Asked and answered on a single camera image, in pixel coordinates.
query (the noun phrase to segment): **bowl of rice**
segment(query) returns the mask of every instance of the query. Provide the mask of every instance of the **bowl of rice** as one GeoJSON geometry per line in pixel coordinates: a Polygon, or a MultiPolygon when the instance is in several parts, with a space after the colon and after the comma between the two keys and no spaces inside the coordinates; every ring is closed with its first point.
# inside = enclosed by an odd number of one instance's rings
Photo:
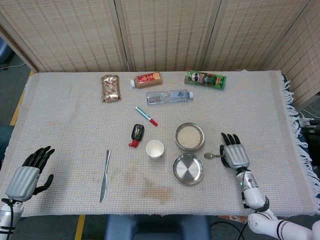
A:
{"type": "Polygon", "coordinates": [[[175,141],[183,150],[195,151],[204,144],[205,135],[198,125],[192,122],[185,122],[176,129],[175,141]]]}

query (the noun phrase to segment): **woven tablecloth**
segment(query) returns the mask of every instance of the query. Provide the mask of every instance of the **woven tablecloth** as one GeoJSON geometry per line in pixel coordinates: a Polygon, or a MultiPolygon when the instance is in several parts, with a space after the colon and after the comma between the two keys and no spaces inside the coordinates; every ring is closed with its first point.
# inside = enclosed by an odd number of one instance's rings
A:
{"type": "Polygon", "coordinates": [[[24,216],[71,214],[197,214],[248,215],[241,200],[236,172],[219,158],[221,132],[237,134],[263,195],[278,216],[319,213],[319,180],[311,171],[308,154],[297,141],[291,95],[284,91],[280,71],[217,72],[226,76],[224,90],[184,83],[184,72],[161,72],[163,84],[137,89],[130,79],[141,72],[114,72],[120,77],[122,100],[102,103],[100,78],[105,72],[37,73],[28,81],[0,175],[0,193],[26,157],[40,147],[52,146],[38,185],[54,174],[48,190],[33,196],[24,216]],[[188,89],[186,103],[147,106],[146,92],[188,89]],[[159,125],[153,126],[136,110],[140,106],[159,125]],[[194,152],[202,159],[204,177],[185,186],[172,173],[184,153],[175,142],[177,127],[199,125],[205,142],[194,152]],[[135,124],[145,127],[137,148],[128,147],[135,124]],[[160,159],[149,159],[150,140],[164,144],[160,159]],[[106,164],[106,197],[99,203],[106,164]]]}

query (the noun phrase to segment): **green can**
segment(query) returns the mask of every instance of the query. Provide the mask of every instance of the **green can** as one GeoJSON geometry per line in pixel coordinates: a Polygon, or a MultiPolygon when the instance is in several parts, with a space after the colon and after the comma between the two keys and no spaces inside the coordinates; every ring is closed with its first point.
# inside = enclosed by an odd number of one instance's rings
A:
{"type": "Polygon", "coordinates": [[[201,71],[189,70],[185,73],[186,84],[201,85],[214,89],[224,89],[227,77],[201,71]]]}

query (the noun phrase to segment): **empty metal bowl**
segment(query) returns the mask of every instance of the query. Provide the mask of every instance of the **empty metal bowl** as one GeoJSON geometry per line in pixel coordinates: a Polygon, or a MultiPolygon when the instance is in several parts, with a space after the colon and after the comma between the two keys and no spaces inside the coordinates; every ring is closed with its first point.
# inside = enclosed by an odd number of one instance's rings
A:
{"type": "Polygon", "coordinates": [[[198,150],[199,148],[201,148],[202,145],[204,144],[204,142],[205,142],[205,134],[204,134],[204,132],[202,131],[202,129],[201,129],[198,125],[196,125],[196,124],[194,124],[194,123],[192,123],[192,122],[185,122],[185,123],[181,124],[180,126],[178,126],[178,128],[176,129],[176,131],[175,131],[175,141],[176,141],[176,144],[178,144],[178,146],[179,146],[180,148],[182,148],[183,150],[186,150],[186,151],[195,151],[195,150],[198,150]],[[200,134],[200,141],[199,141],[199,143],[198,143],[195,147],[193,147],[193,148],[187,148],[187,147],[183,146],[183,145],[181,144],[181,142],[179,142],[179,140],[178,140],[179,132],[180,132],[183,128],[185,128],[185,127],[193,127],[193,128],[195,128],[195,129],[199,132],[199,134],[200,134]]]}
{"type": "Polygon", "coordinates": [[[204,165],[200,158],[192,153],[178,156],[172,166],[174,178],[181,184],[194,185],[204,176],[204,165]]]}

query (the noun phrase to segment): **paper cup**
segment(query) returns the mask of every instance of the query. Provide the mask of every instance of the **paper cup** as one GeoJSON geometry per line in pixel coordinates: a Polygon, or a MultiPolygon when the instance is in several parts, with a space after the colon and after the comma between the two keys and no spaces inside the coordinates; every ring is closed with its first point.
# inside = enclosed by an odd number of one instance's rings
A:
{"type": "Polygon", "coordinates": [[[158,140],[151,140],[145,147],[146,153],[152,159],[158,159],[164,153],[165,147],[162,142],[158,140]]]}

